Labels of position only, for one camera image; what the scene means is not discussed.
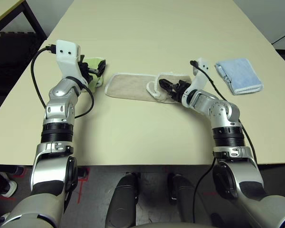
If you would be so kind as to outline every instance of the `gray floor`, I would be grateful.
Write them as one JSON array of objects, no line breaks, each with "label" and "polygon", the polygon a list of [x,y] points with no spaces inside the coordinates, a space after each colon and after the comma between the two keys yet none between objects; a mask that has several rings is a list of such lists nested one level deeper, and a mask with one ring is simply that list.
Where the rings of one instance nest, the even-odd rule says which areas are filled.
[{"label": "gray floor", "polygon": [[[141,194],[136,206],[136,224],[179,221],[177,208],[168,202],[166,178],[169,172],[182,173],[196,184],[207,166],[91,166],[87,181],[80,181],[61,221],[61,228],[104,227],[110,199],[120,178],[125,172],[140,172]],[[0,215],[12,210],[16,204],[29,195],[29,175],[10,176],[18,183],[18,190],[10,198],[0,197]],[[285,196],[285,165],[261,166],[265,189],[270,194]],[[229,201],[217,195],[209,174],[201,183],[196,204],[196,220],[200,224],[211,224],[209,216],[218,213],[226,227],[249,227],[242,213]]]}]

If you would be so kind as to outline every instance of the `beige cloth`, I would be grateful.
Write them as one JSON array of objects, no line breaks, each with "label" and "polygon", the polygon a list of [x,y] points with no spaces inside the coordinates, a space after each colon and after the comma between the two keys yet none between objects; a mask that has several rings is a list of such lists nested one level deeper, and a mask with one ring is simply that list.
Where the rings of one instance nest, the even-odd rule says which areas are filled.
[{"label": "beige cloth", "polygon": [[[175,103],[175,101],[168,96],[167,99],[159,101],[149,94],[146,86],[149,82],[155,82],[156,78],[157,76],[154,75],[117,73],[113,75],[107,83],[104,93],[107,96],[123,99]],[[191,83],[191,78],[188,75],[162,73],[159,79],[161,78],[165,78],[174,84],[178,83],[179,80]],[[162,90],[161,93],[163,93],[163,95],[167,95],[167,92],[164,90]]]}]

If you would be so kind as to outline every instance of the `black ribbed joint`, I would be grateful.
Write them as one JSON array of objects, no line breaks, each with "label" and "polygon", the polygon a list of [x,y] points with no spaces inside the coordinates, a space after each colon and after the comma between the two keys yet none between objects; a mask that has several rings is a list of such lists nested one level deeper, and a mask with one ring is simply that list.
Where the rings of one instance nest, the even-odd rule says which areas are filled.
[{"label": "black ribbed joint", "polygon": [[245,146],[241,127],[217,127],[212,131],[215,146]]},{"label": "black ribbed joint", "polygon": [[73,140],[73,125],[67,123],[47,123],[43,125],[41,142]]}]

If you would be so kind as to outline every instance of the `white sneaker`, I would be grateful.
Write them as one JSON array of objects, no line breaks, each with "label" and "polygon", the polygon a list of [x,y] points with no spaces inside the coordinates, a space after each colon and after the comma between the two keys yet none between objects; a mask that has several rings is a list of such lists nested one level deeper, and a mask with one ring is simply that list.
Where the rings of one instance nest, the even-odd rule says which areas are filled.
[{"label": "white sneaker", "polygon": [[7,193],[4,193],[4,194],[1,194],[2,196],[4,196],[4,197],[11,197],[14,193],[15,193],[15,191],[16,191],[16,189],[17,189],[17,183],[15,182],[15,181],[13,181],[13,180],[10,180],[9,178],[8,178],[8,176],[6,175],[6,173],[4,173],[4,172],[0,172],[0,175],[4,178],[4,179],[6,179],[7,180],[7,182],[9,183],[9,190],[8,190],[8,192]]}]

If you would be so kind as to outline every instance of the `yellow-green cloth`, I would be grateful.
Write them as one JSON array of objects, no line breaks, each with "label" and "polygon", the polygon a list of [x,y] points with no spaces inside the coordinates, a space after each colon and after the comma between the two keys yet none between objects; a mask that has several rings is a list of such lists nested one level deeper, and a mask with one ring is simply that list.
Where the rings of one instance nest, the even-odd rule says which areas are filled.
[{"label": "yellow-green cloth", "polygon": [[[98,64],[103,60],[103,58],[85,58],[84,62],[88,64],[89,68],[97,69]],[[89,89],[92,91],[92,93],[95,92],[96,87],[99,87],[103,84],[103,76],[97,77],[96,75],[93,75],[93,80],[89,84]]]}]

